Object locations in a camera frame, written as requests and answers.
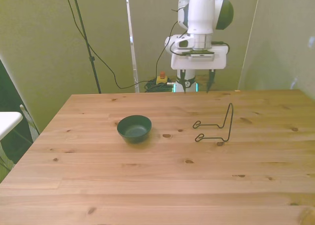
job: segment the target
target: wooden table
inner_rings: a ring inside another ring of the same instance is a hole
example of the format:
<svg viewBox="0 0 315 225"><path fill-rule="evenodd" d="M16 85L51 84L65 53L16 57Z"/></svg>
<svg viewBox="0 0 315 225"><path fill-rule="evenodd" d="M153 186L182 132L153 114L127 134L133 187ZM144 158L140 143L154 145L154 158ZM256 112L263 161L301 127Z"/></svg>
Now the wooden table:
<svg viewBox="0 0 315 225"><path fill-rule="evenodd" d="M194 141L197 120L228 143ZM122 118L150 138L128 145ZM315 205L315 103L300 91L71 96L0 184L1 225L297 225Z"/></svg>

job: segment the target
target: bowl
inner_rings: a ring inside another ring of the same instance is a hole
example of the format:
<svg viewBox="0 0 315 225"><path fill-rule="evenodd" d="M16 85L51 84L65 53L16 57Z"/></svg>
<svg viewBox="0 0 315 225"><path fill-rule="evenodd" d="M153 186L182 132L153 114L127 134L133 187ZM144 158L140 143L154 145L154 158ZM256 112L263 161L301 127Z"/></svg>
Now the bowl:
<svg viewBox="0 0 315 225"><path fill-rule="evenodd" d="M141 115L132 115L122 119L117 125L118 133L125 141L139 143L145 140L152 128L149 118Z"/></svg>

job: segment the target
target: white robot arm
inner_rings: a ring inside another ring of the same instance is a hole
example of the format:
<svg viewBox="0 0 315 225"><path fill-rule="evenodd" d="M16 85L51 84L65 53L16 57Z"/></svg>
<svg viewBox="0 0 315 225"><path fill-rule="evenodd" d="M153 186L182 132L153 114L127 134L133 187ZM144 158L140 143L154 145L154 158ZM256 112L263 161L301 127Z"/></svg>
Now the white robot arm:
<svg viewBox="0 0 315 225"><path fill-rule="evenodd" d="M187 34L173 35L165 41L172 55L171 67L178 70L176 90L196 91L196 69L223 69L229 47L213 42L213 30L224 30L233 20L228 0L179 0L178 23Z"/></svg>

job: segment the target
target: metal wire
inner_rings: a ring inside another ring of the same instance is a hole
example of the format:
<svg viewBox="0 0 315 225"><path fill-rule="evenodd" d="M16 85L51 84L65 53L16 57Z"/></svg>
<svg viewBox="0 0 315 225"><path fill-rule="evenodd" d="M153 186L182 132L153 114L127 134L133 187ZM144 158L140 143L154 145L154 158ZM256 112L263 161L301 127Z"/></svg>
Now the metal wire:
<svg viewBox="0 0 315 225"><path fill-rule="evenodd" d="M225 126L227 115L229 113L230 108L232 109L231 122L230 122L230 128L229 128L229 132L228 132L228 137L227 137L226 140L224 140L222 137L205 137L205 135L203 133L201 133L195 138L195 141L199 142L199 141L204 140L204 139L220 139L223 142L229 141L230 140L230 135L231 135L231 129L232 129L233 115L234 115L234 106L233 106L232 103L230 103L228 105L227 112L226 112L225 119L224 119L224 122L223 122L222 126L219 126L218 124L201 124L201 121L195 122L194 125L192 126L192 128L194 128L194 129L197 129L200 126L217 126L218 128L222 129Z"/></svg>

